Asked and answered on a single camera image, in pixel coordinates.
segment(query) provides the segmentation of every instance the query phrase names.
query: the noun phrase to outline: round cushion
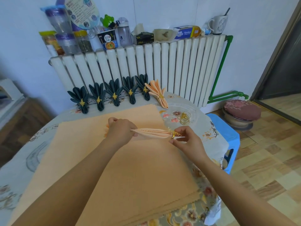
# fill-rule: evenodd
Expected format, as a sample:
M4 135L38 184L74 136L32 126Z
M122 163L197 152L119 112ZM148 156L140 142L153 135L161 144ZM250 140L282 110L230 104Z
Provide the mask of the round cushion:
M249 121L258 120L261 116L259 107L243 100L227 101L224 105L224 109L237 118Z

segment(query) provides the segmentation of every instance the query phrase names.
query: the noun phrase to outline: mug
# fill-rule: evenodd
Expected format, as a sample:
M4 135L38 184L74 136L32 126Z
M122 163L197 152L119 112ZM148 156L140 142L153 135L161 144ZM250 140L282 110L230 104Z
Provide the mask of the mug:
M208 22L208 27L213 31L213 34L220 35L223 33L226 23L228 20L228 15L225 16L215 16Z

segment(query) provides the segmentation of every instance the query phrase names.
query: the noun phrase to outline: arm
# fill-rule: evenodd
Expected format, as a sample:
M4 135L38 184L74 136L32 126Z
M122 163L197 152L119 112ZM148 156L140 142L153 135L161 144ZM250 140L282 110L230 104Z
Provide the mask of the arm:
M137 135L130 130L137 127L128 120L110 118L109 126L107 138L34 201L13 226L76 224L110 159Z
M183 137L170 140L202 171L240 225L296 226L281 212L252 193L215 165L201 139L189 126L175 129Z

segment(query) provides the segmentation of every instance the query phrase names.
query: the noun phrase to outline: yellow lid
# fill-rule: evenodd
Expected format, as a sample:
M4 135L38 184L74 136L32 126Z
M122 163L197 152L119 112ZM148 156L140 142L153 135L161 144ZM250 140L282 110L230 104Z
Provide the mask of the yellow lid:
M86 36L88 35L87 31L86 30L80 30L80 31L77 31L77 32L73 32L74 35L77 37L77 36Z
M46 35L55 35L56 31L44 31L44 32L39 32L41 36L46 36Z

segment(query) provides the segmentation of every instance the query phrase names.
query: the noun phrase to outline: floral tablecloth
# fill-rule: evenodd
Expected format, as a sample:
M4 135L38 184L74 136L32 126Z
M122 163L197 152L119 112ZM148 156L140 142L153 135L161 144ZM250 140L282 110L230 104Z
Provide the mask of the floral tablecloth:
M186 112L190 117L190 122L187 125L201 137L207 155L220 166L224 154L228 150L228 143L215 129L210 118L203 114L193 103L178 95L166 92L165 97L169 104L168 109L163 109L153 97L146 101L141 92L136 92L136 104L132 105L129 103L126 93L123 92L119 97L119 107L114 106L112 99L106 96L104 99L105 109L102 112L97 110L96 102L91 100L88 114L82 114L75 106L50 121L21 148L11 161L0 169L0 226L5 226L8 223L13 209L17 206L22 193L53 139L59 123L63 121L73 121L132 107L155 104L164 119L165 125L170 129L175 129L181 126L181 115ZM203 225L204 223L212 225L220 217L220 198L200 170L185 155L182 154L182 156L200 188L200 199L159 219L153 219L141 225L192 226Z

